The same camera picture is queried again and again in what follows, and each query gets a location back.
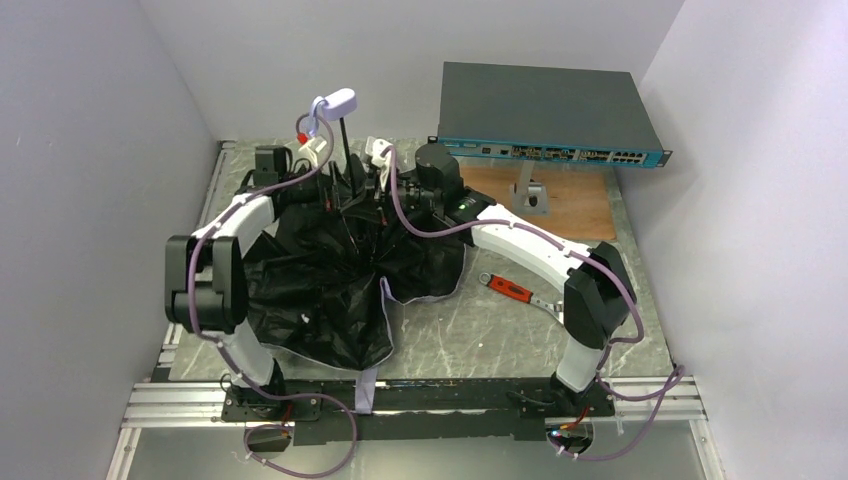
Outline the lilac folding umbrella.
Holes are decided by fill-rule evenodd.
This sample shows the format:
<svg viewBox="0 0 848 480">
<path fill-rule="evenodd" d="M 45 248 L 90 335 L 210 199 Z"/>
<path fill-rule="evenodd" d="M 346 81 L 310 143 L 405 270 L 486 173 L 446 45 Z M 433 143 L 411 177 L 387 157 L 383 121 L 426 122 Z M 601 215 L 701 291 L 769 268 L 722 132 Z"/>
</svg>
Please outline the lilac folding umbrella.
<svg viewBox="0 0 848 480">
<path fill-rule="evenodd" d="M 450 295 L 466 247 L 410 234 L 379 195 L 378 170 L 353 154 L 317 175 L 335 179 L 336 208 L 289 206 L 276 233 L 264 233 L 248 251 L 248 320 L 269 351 L 372 375 L 394 348 L 386 299 Z"/>
</svg>

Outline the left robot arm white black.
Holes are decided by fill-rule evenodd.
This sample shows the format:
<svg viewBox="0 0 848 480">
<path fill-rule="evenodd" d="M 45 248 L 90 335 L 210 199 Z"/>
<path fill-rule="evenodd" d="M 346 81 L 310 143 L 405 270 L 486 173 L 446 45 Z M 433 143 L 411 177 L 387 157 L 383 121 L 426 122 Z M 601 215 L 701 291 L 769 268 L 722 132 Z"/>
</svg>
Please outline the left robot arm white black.
<svg viewBox="0 0 848 480">
<path fill-rule="evenodd" d="M 287 190 L 319 174 L 332 152 L 323 140 L 257 149 L 250 179 L 226 209 L 192 234 L 166 243 L 167 319 L 212 344 L 235 387 L 269 402 L 292 396 L 279 363 L 249 323 L 244 256 L 279 219 Z"/>
</svg>

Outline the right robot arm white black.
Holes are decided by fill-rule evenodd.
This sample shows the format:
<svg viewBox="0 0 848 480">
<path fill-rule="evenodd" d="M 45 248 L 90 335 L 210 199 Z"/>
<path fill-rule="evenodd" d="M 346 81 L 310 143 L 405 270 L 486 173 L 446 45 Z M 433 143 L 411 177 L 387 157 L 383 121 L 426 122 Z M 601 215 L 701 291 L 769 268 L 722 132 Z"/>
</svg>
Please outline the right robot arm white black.
<svg viewBox="0 0 848 480">
<path fill-rule="evenodd" d="M 616 330 L 633 319 L 644 326 L 637 297 L 620 252 L 607 242 L 594 247 L 556 236 L 527 223 L 493 198 L 464 185 L 457 160 L 447 149 L 423 146 L 434 161 L 403 170 L 396 148 L 384 139 L 367 147 L 379 172 L 378 193 L 390 200 L 406 230 L 417 237 L 459 239 L 501 255 L 546 280 L 562 295 L 555 315 L 567 332 L 554 383 L 574 394 L 595 383 L 613 345 Z"/>
</svg>

